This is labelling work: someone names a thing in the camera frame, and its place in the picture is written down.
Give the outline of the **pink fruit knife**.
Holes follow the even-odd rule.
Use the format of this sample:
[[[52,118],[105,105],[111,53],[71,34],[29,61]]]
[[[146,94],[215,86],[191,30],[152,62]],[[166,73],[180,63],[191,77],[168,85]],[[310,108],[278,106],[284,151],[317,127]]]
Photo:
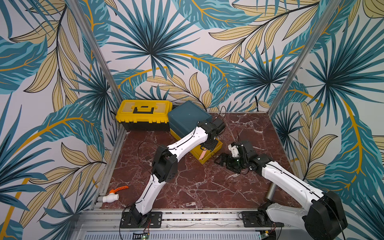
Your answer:
[[[206,152],[207,152],[207,150],[203,150],[203,151],[202,151],[199,160],[203,160],[203,159],[204,159],[204,157],[205,157],[205,155],[206,155]]]

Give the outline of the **yellow bottom drawer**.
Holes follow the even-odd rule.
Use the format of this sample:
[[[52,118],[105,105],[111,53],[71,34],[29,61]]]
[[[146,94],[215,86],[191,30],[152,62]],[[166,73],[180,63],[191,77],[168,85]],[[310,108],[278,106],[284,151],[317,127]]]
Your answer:
[[[168,145],[167,148],[172,155],[176,155],[177,161],[179,162],[186,154],[193,152],[193,156],[201,163],[204,164],[210,159],[215,153],[217,153],[223,143],[219,141],[218,145],[213,151],[209,151],[203,147],[203,143],[208,139],[208,134],[201,127],[196,127],[193,131],[187,134],[177,142]],[[207,150],[203,160],[199,160],[203,150]]]

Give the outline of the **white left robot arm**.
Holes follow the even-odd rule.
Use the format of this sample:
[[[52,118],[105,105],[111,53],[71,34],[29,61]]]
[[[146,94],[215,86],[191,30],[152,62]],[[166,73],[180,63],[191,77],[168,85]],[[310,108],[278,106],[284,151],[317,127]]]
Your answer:
[[[132,204],[129,213],[131,220],[143,226],[148,214],[163,186],[178,173],[179,161],[197,146],[213,151],[218,144],[217,137],[224,131],[223,120],[197,122],[196,127],[185,137],[166,147],[158,147],[152,162],[151,177],[139,199]]]

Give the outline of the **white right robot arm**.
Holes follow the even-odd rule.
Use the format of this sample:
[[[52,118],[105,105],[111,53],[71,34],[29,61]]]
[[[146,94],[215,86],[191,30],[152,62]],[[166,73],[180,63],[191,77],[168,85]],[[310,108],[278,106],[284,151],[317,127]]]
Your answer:
[[[314,240],[334,240],[348,226],[342,201],[336,193],[324,192],[307,184],[265,154],[248,153],[233,157],[222,153],[215,159],[215,164],[236,174],[244,169],[253,171],[280,187],[301,205],[300,208],[277,203],[268,205],[265,213],[272,222],[305,230]]]

